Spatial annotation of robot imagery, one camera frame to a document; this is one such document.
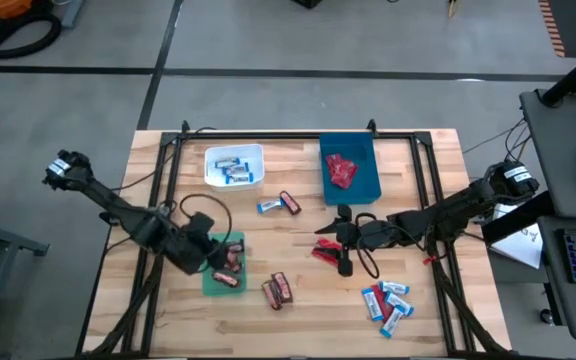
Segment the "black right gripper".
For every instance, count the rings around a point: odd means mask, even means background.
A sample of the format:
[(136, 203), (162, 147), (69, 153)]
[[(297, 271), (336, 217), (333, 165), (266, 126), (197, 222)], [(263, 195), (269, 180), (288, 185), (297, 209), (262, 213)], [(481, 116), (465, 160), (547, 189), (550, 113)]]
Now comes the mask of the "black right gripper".
[[(345, 204), (337, 206), (337, 216), (334, 220), (318, 230), (315, 234), (332, 234), (340, 232), (340, 244), (347, 248), (356, 248), (358, 245), (367, 249), (377, 249), (384, 243), (384, 225), (379, 221), (372, 221), (361, 226), (352, 222), (352, 209)], [(353, 275), (353, 263), (349, 252), (345, 248), (318, 247), (317, 256), (334, 265), (342, 277)]]

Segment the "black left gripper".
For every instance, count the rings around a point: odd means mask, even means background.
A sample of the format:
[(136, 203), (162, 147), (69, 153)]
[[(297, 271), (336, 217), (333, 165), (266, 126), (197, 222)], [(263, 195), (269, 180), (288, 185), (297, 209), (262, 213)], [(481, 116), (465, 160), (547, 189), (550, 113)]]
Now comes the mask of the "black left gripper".
[(184, 230), (167, 233), (165, 257), (171, 261), (181, 261), (177, 267), (186, 274), (201, 273), (210, 268), (222, 269), (225, 256), (210, 256), (224, 250), (224, 245), (210, 235), (213, 225), (211, 217), (196, 212), (190, 217), (190, 233)]

